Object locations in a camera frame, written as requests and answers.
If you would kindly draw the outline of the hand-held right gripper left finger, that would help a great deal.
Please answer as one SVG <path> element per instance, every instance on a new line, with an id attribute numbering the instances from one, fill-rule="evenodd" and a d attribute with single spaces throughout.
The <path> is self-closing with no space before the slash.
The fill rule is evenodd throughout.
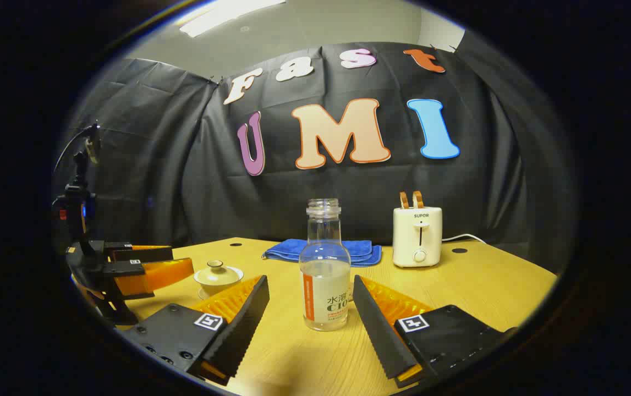
<path id="1" fill-rule="evenodd" d="M 269 300 L 268 278 L 261 275 L 192 307 L 167 304 L 124 334 L 164 365 L 225 386 L 237 375 Z"/>

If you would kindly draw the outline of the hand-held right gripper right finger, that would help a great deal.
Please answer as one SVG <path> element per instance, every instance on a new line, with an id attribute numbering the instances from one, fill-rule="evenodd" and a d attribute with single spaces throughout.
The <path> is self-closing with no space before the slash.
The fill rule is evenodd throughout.
<path id="1" fill-rule="evenodd" d="M 516 331 L 499 331 L 454 304 L 433 309 L 359 275 L 353 300 L 386 377 L 398 388 L 446 380 Z"/>

